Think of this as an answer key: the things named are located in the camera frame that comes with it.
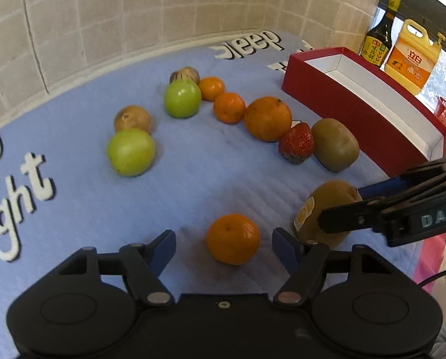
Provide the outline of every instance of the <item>green fruit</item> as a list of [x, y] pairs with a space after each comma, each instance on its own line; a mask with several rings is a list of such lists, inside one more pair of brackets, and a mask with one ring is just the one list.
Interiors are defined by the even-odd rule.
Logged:
[[198, 113], [201, 104], [201, 90], [188, 80], [176, 80], [166, 87], [164, 106], [175, 118], [187, 118]]
[[311, 128], [315, 157], [329, 171], [339, 173], [359, 156], [359, 144], [351, 131], [334, 118], [323, 118]]
[[346, 239], [349, 232], [327, 234], [319, 227], [319, 215], [323, 209], [361, 201], [362, 198], [359, 195], [358, 189], [345, 181], [333, 179], [320, 185], [310, 197], [315, 199], [315, 206], [298, 230], [298, 237], [303, 242], [312, 240], [318, 243], [326, 243], [331, 248], [338, 246]]
[[121, 130], [110, 140], [106, 153], [119, 175], [134, 177], [151, 166], [155, 142], [148, 133], [137, 128]]

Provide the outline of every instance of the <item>detergent bottle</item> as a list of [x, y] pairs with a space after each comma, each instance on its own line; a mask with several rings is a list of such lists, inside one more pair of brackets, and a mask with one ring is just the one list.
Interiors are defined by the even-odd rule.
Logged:
[[[409, 31], [418, 30], [422, 37]], [[441, 42], [446, 38], [438, 32], [438, 41], [431, 45], [424, 27], [415, 21], [404, 21], [401, 32], [384, 67], [384, 71], [413, 95], [421, 93], [441, 54]]]

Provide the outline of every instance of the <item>soy sauce bottle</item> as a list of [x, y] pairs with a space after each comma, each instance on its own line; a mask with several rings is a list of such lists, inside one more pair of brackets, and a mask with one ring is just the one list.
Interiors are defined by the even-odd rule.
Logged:
[[392, 47], [391, 30], [401, 0], [389, 0], [388, 9], [377, 26], [366, 34], [361, 56], [381, 67]]

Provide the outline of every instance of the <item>strawberry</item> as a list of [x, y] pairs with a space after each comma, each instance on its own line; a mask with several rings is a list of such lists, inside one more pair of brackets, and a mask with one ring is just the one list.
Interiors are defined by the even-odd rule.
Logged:
[[289, 163], [303, 163], [315, 151], [315, 141], [311, 128], [306, 123], [299, 123], [286, 132], [279, 140], [278, 151]]

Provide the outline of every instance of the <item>kiwi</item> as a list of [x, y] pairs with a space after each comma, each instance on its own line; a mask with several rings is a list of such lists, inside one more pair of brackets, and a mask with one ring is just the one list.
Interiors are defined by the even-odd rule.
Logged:
[[351, 131], [334, 118], [323, 118], [311, 128], [315, 157], [329, 171], [339, 173], [359, 157], [359, 144]]
[[362, 198], [358, 189], [346, 181], [332, 179], [320, 185], [310, 197], [315, 199], [315, 207], [298, 230], [299, 239], [303, 242], [311, 240], [318, 243], [326, 243], [331, 248], [337, 247], [346, 239], [349, 232], [327, 234], [319, 227], [319, 215], [326, 208], [361, 201]]

